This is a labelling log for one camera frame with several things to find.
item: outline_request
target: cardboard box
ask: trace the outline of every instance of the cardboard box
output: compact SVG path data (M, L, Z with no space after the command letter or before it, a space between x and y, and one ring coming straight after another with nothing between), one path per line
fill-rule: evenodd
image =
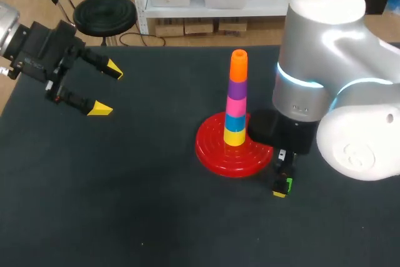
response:
M247 31L248 21L246 18L221 18L218 25L218 33L224 36L242 37Z
M187 18L185 23L185 35L187 34L212 34L214 22L209 18Z
M183 19L166 18L158 19L156 23L157 37L180 37L183 36Z

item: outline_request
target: black chair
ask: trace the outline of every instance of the black chair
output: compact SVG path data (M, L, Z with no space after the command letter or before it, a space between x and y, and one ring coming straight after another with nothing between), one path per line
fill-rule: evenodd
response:
M130 0L84 0L74 6L72 22L66 14L59 0L51 0L59 6L68 22L76 26L83 34L93 37L102 37L102 46L116 45L116 37L133 27L137 20L136 7Z

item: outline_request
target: orange ring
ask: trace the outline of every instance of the orange ring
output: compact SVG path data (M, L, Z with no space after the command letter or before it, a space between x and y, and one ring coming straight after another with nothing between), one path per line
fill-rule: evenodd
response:
M232 81L241 83L248 78L248 53L242 49L237 49L232 53L231 71L229 77Z

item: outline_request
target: dark table mat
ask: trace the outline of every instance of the dark table mat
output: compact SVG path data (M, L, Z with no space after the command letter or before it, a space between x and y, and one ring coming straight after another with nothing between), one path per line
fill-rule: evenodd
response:
M278 47L245 48L249 111L271 106ZM119 82L79 63L69 87L114 108L82 116L22 77L0 118L0 266L397 266L399 178L362 182L314 146L292 195L267 169L217 176L199 125L223 111L231 48L97 48Z

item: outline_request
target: pink ring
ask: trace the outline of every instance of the pink ring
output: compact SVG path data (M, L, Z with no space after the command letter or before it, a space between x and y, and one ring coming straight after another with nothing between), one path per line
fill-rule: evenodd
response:
M226 114L239 118L246 114L246 100L247 98L243 98L240 100L233 100L229 96L226 100Z

